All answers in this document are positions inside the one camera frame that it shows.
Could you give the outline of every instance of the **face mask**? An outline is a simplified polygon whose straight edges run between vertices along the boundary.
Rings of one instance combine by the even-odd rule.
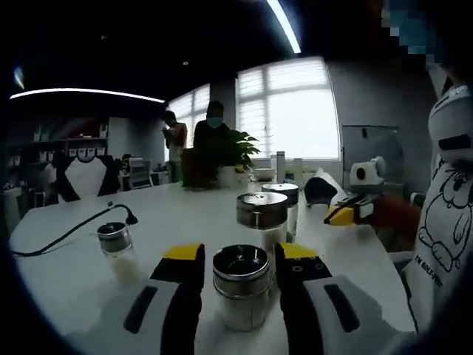
[[[217,128],[223,123],[223,117],[207,117],[207,124],[212,128]]]
[[[473,97],[466,85],[449,89],[429,116],[429,134],[448,163],[473,161]]]

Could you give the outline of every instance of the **ceiling light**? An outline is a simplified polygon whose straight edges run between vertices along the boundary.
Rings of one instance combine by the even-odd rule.
[[[108,95],[118,95],[118,96],[125,96],[127,98],[139,98],[140,100],[148,100],[154,101],[159,103],[164,103],[164,100],[160,100],[159,98],[149,98],[148,96],[141,96],[141,95],[134,95],[134,94],[127,94],[125,92],[116,92],[116,91],[108,91],[108,90],[96,90],[96,89],[73,89],[73,88],[57,88],[57,89],[40,89],[40,90],[31,90],[20,92],[19,94],[11,95],[10,100],[12,98],[20,98],[21,96],[28,96],[34,94],[44,94],[46,92],[91,92],[95,94],[108,94]]]
[[[284,33],[286,34],[287,39],[289,40],[290,46],[293,48],[295,54],[299,54],[301,52],[301,48],[299,47],[299,43],[297,43],[296,35],[294,34],[293,28],[290,26],[289,20],[281,7],[281,4],[278,0],[266,0],[271,6],[271,9],[276,15],[279,23],[281,24]]]

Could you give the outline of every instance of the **white chair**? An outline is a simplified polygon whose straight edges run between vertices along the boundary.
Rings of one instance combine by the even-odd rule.
[[[150,176],[149,160],[142,158],[130,158],[130,189],[143,189],[145,187],[152,187],[153,183]]]

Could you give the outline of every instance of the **potted plant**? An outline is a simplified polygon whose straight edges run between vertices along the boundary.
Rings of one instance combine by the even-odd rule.
[[[248,168],[253,166],[250,155],[260,152],[252,143],[256,141],[247,132],[229,132],[217,178],[221,187],[232,188],[248,181]]]

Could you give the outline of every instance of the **green plant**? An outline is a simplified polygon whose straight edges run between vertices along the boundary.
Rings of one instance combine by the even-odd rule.
[[[228,139],[223,147],[223,166],[235,166],[239,172],[245,172],[248,167],[253,166],[250,155],[259,153],[253,143],[258,140],[251,137],[247,132],[232,129],[228,133]]]

